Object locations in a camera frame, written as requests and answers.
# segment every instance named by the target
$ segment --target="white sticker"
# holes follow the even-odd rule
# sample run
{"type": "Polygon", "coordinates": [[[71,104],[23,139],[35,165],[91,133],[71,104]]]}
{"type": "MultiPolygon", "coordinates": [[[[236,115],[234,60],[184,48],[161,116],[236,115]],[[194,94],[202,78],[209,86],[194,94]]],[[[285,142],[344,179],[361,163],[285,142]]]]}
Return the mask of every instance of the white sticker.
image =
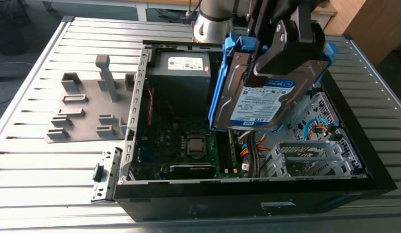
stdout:
{"type": "Polygon", "coordinates": [[[200,57],[169,57],[168,69],[202,70],[202,59],[200,57]]]}
{"type": "Polygon", "coordinates": [[[292,89],[293,87],[242,87],[230,120],[241,121],[244,126],[269,122],[280,108],[279,97],[292,89]]]}
{"type": "Polygon", "coordinates": [[[241,170],[248,171],[249,170],[249,165],[248,164],[241,164],[241,170]]]}

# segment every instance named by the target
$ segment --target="metal rail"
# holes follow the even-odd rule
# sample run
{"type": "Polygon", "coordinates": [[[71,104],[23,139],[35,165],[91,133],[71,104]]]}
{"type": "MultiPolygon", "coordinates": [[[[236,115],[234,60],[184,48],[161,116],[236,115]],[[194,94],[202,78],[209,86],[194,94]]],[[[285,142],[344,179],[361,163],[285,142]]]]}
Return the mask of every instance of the metal rail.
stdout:
{"type": "Polygon", "coordinates": [[[178,226],[213,232],[401,232],[401,104],[352,42],[339,35],[327,36],[339,47],[329,73],[397,190],[315,216],[134,223],[117,204],[90,205],[93,166],[101,151],[122,141],[46,144],[43,133],[62,93],[59,79],[65,71],[97,79],[97,54],[109,55],[111,76],[122,78],[136,71],[142,39],[189,42],[190,28],[89,18],[58,26],[0,121],[0,230],[123,233],[164,226],[176,231],[172,227],[178,226]]]}

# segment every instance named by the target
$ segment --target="power supply label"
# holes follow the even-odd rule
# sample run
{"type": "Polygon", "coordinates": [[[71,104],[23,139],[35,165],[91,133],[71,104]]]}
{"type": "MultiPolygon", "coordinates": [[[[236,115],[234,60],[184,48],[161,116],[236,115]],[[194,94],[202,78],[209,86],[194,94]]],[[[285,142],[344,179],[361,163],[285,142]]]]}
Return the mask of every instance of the power supply label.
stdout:
{"type": "Polygon", "coordinates": [[[200,57],[169,57],[168,69],[202,70],[202,59],[200,57]]]}

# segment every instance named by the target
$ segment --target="open computer tower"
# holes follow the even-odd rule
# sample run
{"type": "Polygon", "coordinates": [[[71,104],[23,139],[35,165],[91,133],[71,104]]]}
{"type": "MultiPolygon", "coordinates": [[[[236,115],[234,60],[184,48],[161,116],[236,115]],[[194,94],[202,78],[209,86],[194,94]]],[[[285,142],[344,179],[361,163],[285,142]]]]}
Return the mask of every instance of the open computer tower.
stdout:
{"type": "Polygon", "coordinates": [[[218,45],[144,43],[125,146],[103,152],[93,202],[115,201],[134,221],[277,216],[321,213],[395,189],[328,72],[281,128],[254,133],[271,149],[256,170],[241,155],[244,132],[209,130],[218,45]]]}

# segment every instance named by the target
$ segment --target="wooden cabinet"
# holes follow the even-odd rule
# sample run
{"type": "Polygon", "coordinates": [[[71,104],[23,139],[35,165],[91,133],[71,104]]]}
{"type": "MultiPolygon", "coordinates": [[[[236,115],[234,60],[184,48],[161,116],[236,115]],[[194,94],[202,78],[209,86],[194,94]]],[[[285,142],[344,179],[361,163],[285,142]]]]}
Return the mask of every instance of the wooden cabinet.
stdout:
{"type": "Polygon", "coordinates": [[[324,32],[348,34],[372,65],[401,43],[401,0],[329,0],[337,14],[324,32]]]}

